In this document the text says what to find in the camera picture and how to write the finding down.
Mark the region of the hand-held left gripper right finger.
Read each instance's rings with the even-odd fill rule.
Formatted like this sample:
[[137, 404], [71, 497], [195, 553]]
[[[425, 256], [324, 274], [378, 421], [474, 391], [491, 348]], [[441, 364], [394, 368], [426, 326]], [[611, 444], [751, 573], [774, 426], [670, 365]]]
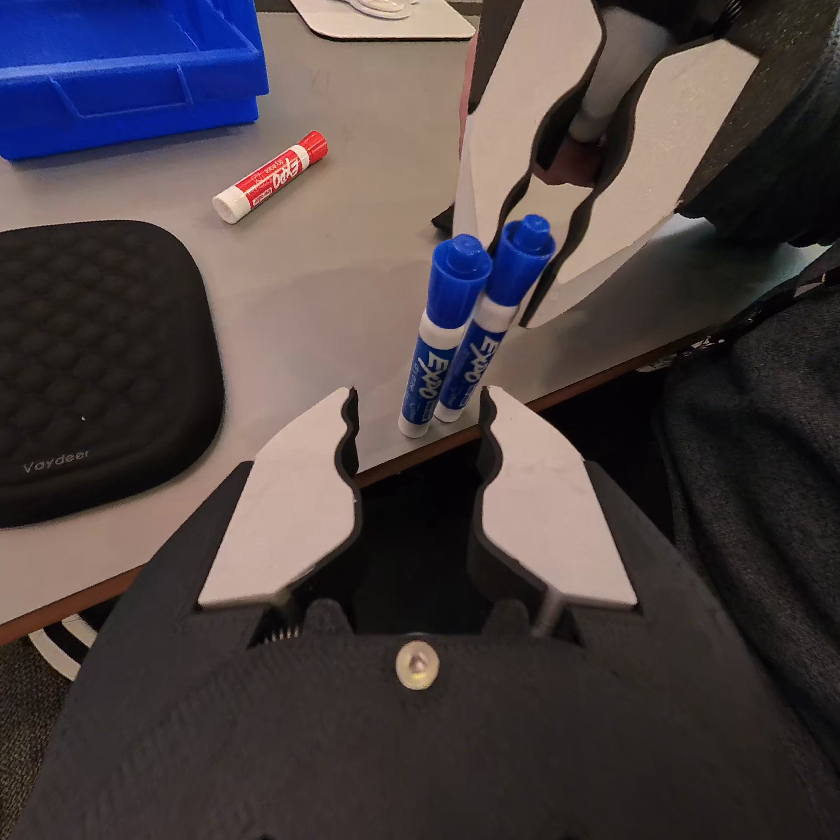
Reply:
[[570, 441], [499, 386], [479, 399], [482, 483], [467, 570], [492, 604], [516, 600], [533, 636], [549, 636], [568, 606], [632, 611], [638, 598]]

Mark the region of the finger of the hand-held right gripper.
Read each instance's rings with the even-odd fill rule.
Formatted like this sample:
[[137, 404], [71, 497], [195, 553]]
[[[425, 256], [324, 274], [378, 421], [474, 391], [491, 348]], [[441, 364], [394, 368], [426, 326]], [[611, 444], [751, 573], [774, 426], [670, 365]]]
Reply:
[[760, 57], [704, 38], [659, 57], [621, 102], [604, 170], [522, 310], [536, 329], [593, 293], [675, 215]]
[[453, 235], [496, 247], [531, 180], [541, 134], [567, 127], [602, 52], [605, 30], [590, 1], [522, 2], [497, 63], [465, 121]]

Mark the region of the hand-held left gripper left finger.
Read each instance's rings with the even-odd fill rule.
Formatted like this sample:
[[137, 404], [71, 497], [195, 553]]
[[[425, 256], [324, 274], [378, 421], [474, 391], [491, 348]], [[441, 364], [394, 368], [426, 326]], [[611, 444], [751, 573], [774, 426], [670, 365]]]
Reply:
[[279, 605], [361, 533], [359, 397], [340, 387], [257, 453], [197, 599]]

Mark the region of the blue dry erase marker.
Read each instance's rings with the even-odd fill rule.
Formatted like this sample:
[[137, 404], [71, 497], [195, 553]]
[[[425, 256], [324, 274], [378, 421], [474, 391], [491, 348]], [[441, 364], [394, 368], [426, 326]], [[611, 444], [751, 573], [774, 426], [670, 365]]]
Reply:
[[426, 305], [397, 420], [398, 429], [406, 438], [426, 434], [491, 268], [490, 255], [472, 235], [460, 234], [435, 247]]
[[522, 300], [549, 264], [555, 249], [550, 223], [540, 215], [529, 214], [505, 225], [491, 273], [449, 366], [434, 410], [436, 419], [453, 423], [464, 412]]

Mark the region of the red dry erase marker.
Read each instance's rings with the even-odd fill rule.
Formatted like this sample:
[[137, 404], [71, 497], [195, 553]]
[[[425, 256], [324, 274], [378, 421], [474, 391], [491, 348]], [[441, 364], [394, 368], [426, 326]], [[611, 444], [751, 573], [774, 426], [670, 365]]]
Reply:
[[236, 224], [260, 204], [297, 179], [328, 154], [328, 143], [319, 131], [301, 141], [229, 186], [212, 199], [213, 209], [226, 224]]

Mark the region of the person's right forearm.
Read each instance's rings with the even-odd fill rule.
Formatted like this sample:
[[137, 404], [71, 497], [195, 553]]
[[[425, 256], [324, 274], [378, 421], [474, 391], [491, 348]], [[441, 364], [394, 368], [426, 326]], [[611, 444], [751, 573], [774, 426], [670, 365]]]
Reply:
[[839, 237], [839, 58], [680, 211], [736, 245], [830, 246]]

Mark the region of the person's right hand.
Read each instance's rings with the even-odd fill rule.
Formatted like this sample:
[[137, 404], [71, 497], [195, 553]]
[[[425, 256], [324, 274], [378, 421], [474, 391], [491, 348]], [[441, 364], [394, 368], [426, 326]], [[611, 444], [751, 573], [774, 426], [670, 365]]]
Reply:
[[535, 169], [534, 172], [549, 186], [570, 184], [593, 188], [602, 161], [603, 149], [599, 142], [583, 143], [567, 134], [551, 164], [545, 169]]

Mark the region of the person's torso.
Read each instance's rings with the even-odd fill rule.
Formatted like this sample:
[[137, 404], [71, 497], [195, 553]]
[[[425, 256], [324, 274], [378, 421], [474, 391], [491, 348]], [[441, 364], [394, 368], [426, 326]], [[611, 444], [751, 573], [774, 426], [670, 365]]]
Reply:
[[839, 292], [815, 287], [669, 369], [657, 414], [679, 550], [835, 770]]

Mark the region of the black cushioned pad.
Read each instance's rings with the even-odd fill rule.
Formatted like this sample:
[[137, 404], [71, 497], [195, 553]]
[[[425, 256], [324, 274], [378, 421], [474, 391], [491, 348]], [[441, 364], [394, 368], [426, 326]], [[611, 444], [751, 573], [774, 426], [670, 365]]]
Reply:
[[138, 220], [1, 234], [1, 525], [120, 501], [201, 459], [224, 414], [203, 276]]

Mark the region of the person's striped shoe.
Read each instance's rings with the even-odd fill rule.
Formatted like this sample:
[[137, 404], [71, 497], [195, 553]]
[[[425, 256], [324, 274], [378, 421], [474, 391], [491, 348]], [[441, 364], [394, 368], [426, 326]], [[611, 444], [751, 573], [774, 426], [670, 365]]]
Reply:
[[73, 613], [30, 633], [28, 641], [49, 667], [73, 682], [97, 636], [97, 628], [87, 618]]

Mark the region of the blue plastic bin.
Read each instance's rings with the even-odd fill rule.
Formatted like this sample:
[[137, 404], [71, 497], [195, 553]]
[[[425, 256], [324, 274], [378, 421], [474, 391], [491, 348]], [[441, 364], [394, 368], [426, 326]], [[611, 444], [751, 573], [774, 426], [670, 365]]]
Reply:
[[2, 1], [8, 161], [253, 123], [269, 92], [252, 1]]

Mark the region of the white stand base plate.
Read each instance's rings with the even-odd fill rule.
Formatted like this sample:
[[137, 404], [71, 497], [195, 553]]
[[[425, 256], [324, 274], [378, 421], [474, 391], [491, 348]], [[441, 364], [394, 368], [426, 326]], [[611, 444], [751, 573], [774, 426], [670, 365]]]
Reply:
[[470, 40], [476, 29], [445, 1], [405, 2], [406, 17], [375, 17], [351, 2], [292, 1], [310, 30], [326, 39]]

